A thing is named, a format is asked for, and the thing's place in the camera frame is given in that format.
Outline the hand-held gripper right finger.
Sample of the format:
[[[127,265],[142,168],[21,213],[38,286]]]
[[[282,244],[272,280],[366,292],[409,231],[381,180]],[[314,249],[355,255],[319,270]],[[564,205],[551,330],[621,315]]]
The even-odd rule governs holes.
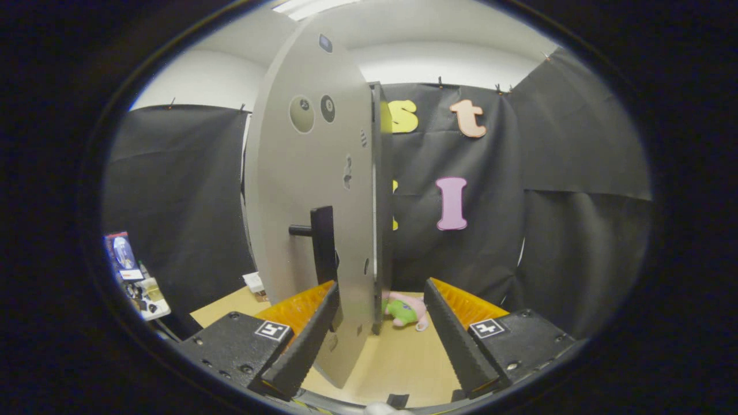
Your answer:
[[[426,281],[424,304],[468,398],[530,380],[577,344],[538,312],[509,312],[436,278]]]

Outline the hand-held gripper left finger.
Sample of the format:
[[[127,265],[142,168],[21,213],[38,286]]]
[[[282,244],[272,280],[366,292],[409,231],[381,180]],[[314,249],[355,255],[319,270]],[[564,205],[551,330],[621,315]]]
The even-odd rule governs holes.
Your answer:
[[[321,351],[339,305],[339,286],[330,280],[254,316],[229,312],[176,347],[229,383],[289,401]]]

